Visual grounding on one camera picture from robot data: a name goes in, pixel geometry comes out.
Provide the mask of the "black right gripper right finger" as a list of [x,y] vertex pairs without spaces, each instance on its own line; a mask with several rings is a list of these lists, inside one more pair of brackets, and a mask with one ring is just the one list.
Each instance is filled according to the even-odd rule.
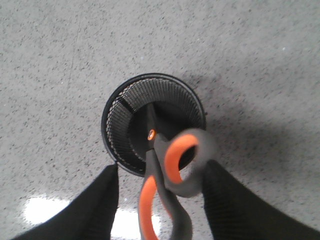
[[207,162],[204,211],[215,240],[318,240],[319,231],[259,198],[217,161]]

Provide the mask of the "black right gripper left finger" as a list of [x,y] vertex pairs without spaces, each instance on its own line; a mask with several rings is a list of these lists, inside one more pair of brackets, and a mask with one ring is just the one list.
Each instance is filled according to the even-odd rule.
[[110,240],[118,204],[118,165],[112,164],[62,211],[14,239]]

